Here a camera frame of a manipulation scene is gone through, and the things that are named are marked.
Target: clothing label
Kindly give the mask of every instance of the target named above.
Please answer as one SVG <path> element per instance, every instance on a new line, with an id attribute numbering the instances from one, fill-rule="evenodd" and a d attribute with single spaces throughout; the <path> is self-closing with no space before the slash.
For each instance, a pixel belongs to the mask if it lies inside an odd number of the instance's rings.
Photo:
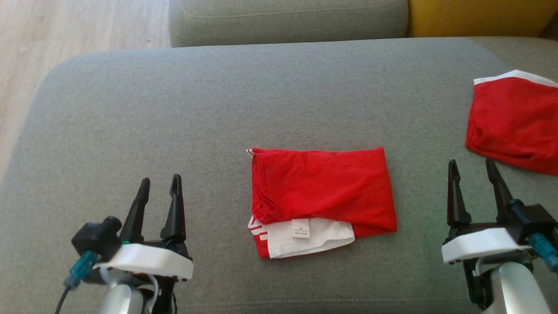
<path id="1" fill-rule="evenodd" d="M 310 238 L 310 221 L 308 219 L 293 219 L 292 223 L 292 236 Z"/>

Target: wooden floor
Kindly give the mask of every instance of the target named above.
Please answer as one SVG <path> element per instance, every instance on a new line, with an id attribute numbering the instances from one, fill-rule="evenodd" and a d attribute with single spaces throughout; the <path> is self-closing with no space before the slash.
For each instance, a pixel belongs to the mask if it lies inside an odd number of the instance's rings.
<path id="1" fill-rule="evenodd" d="M 170 47 L 168 0 L 0 0 L 0 180 L 45 75 L 81 54 Z"/>

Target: blue cable connector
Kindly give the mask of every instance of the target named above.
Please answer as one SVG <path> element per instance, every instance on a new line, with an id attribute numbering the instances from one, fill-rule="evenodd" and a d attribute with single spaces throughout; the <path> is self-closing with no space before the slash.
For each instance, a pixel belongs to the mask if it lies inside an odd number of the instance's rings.
<path id="1" fill-rule="evenodd" d="M 550 242 L 542 234 L 533 234 L 529 239 L 529 244 L 535 250 L 535 253 L 545 260 L 546 266 L 551 272 L 558 269 L 558 253 L 552 247 Z"/>
<path id="2" fill-rule="evenodd" d="M 74 266 L 70 269 L 70 274 L 64 280 L 64 285 L 70 290 L 76 290 L 87 274 L 93 270 L 93 266 L 98 262 L 97 256 L 92 251 L 86 251 Z"/>

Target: gray cushion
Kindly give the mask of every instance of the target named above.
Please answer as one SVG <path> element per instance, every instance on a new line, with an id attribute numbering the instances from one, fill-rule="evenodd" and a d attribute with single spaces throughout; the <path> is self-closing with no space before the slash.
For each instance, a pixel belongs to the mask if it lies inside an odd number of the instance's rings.
<path id="1" fill-rule="evenodd" d="M 173 47 L 405 37 L 406 0 L 171 0 Z"/>
<path id="2" fill-rule="evenodd" d="M 525 59 L 520 69 L 556 64 L 558 42 L 508 40 Z M 537 46 L 549 59 L 530 53 Z M 108 215 L 124 219 L 143 177 L 152 186 L 143 234 L 156 238 L 173 173 L 183 178 L 195 262 L 194 278 L 177 286 L 181 313 L 478 312 L 461 266 L 442 262 L 447 165 L 458 161 L 474 221 L 494 221 L 484 159 L 464 147 L 466 123 L 473 79 L 517 66 L 466 38 L 121 51 L 64 62 L 38 91 L 0 185 L 0 312 L 53 310 L 77 259 L 73 234 Z M 244 150 L 252 146 L 383 146 L 399 232 L 260 260 L 246 228 Z M 557 177 L 499 167 L 514 196 L 558 217 Z M 556 277 L 540 261 L 535 273 L 558 311 Z M 106 290 L 83 284 L 64 313 L 96 312 Z"/>

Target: couch cushion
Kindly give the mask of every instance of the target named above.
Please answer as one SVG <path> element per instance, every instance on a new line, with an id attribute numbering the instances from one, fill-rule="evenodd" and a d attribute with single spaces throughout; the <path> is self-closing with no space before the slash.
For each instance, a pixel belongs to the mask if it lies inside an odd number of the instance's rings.
<path id="1" fill-rule="evenodd" d="M 558 58 L 558 42 L 509 40 L 515 56 L 526 52 L 525 66 L 466 38 L 122 51 L 64 62 L 38 91 L 0 185 L 0 312 L 54 309 L 77 259 L 73 234 L 108 215 L 124 219 L 144 177 L 143 234 L 156 238 L 173 173 L 183 179 L 195 263 L 194 278 L 176 289 L 181 313 L 476 312 L 462 267 L 441 256 L 450 159 L 474 221 L 496 215 L 484 159 L 464 147 L 473 79 L 515 67 L 537 73 L 531 64 Z M 537 46 L 548 59 L 530 53 Z M 399 231 L 259 259 L 246 228 L 244 150 L 253 146 L 383 146 Z M 514 196 L 558 217 L 557 177 L 499 168 Z M 558 311 L 556 277 L 539 260 L 535 273 Z M 106 291 L 83 284 L 64 312 L 97 312 Z"/>
<path id="2" fill-rule="evenodd" d="M 174 47 L 405 37 L 406 0 L 171 0 Z"/>

